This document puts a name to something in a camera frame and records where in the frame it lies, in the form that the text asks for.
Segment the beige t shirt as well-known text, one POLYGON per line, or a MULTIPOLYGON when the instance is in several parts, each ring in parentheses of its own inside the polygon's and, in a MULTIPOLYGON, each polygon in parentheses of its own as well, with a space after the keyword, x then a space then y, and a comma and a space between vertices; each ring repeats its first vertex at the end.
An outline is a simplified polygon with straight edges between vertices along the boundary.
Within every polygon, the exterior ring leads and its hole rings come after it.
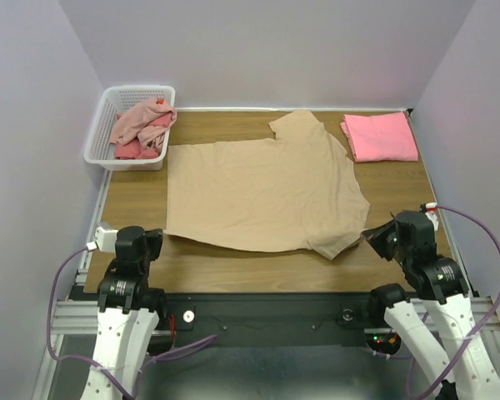
POLYGON ((263 253, 312 250, 327 259, 356 243, 369 203, 343 145, 306 110, 260 140, 172 146, 167 233, 263 253))

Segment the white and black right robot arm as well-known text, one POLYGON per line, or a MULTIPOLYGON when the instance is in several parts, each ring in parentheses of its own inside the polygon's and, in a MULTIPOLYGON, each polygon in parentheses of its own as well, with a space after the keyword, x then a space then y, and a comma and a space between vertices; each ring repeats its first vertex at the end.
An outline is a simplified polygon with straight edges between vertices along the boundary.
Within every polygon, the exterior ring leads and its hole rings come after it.
POLYGON ((417 211, 399 212, 386 224, 362 233, 380 258, 401 267, 438 335, 431 333, 398 283, 370 292, 367 315, 401 338, 430 382, 417 398, 500 399, 500 377, 480 334, 499 307, 500 290, 487 313, 476 319, 461 268, 438 253, 439 210, 435 202, 424 203, 417 211))

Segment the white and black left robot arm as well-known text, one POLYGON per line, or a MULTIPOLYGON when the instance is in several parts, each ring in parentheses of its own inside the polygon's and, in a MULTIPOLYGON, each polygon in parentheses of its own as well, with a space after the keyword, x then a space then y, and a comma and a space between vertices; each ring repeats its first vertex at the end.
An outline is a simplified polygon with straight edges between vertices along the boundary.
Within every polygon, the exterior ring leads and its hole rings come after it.
POLYGON ((150 288, 151 262, 163 245, 161 229, 139 226, 113 229, 99 225, 96 249, 112 253, 97 287, 97 328, 93 364, 82 399, 133 399, 146 362, 155 328, 168 321, 168 303, 162 289, 150 288))

